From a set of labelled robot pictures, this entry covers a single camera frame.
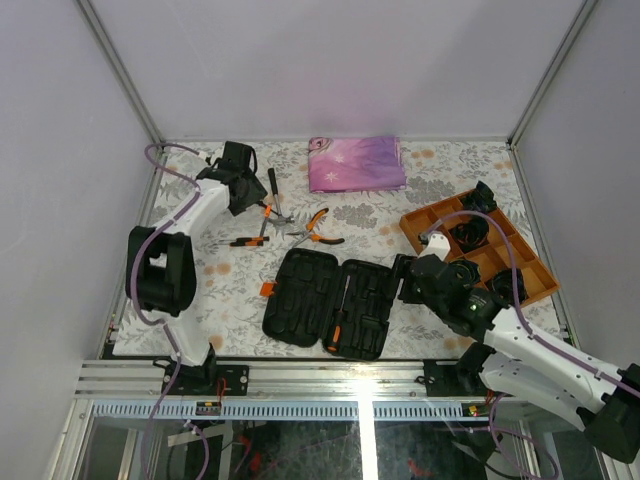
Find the large black orange screwdriver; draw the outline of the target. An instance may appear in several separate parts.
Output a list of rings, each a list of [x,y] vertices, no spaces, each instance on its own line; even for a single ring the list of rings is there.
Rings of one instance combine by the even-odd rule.
[[[348,275],[345,280],[340,305],[334,317],[333,330],[332,330],[331,336],[329,337],[329,341],[327,342],[327,350],[330,353],[335,353],[338,350],[338,343],[339,343],[342,323],[345,315],[344,305],[345,305],[347,293],[349,290],[350,282],[351,282],[351,276]]]

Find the orange handled long-nose pliers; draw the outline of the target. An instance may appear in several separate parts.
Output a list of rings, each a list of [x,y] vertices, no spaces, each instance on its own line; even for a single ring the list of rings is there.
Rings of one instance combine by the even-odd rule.
[[[319,234],[316,230],[316,227],[321,219],[323,219],[329,212],[328,208],[323,208],[317,211],[309,220],[309,222],[305,225],[304,229],[298,232],[290,232],[288,236],[295,236],[297,240],[291,245],[292,248],[299,247],[302,243],[306,241],[311,241],[313,243],[320,243],[323,245],[335,246],[340,245],[345,242],[344,238],[328,238]]]

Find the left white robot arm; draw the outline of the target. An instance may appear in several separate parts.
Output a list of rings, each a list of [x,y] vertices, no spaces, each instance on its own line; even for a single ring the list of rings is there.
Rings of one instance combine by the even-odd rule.
[[[201,160],[194,177],[160,164],[153,150],[174,148]],[[191,195],[151,226],[136,226],[128,236],[125,293],[139,320],[164,332],[172,360],[187,367],[184,382],[197,394],[212,392],[218,369],[209,364],[213,348],[190,312],[198,287],[194,245],[222,214],[237,216],[260,203],[267,191],[257,177],[253,147],[227,141],[221,156],[176,143],[153,143],[144,154],[158,170],[190,186]]]

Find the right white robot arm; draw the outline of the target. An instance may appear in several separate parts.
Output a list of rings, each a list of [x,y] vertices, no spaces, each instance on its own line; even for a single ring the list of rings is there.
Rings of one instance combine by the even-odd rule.
[[[399,299],[423,304],[454,333],[472,339],[456,369],[467,394],[484,388],[544,409],[626,464],[639,453],[639,366],[626,368],[580,351],[529,323],[497,294],[462,283],[434,254],[399,255]]]

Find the black plastic tool case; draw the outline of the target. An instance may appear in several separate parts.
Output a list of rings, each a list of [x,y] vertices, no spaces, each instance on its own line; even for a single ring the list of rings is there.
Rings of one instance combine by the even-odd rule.
[[[384,349],[395,301],[390,292],[391,270],[356,259],[339,262],[329,253],[294,248],[285,255],[275,281],[262,287],[261,294],[267,298],[263,333],[303,348],[321,343],[335,357],[375,361]],[[351,282],[338,350],[330,353],[327,342],[348,275]]]

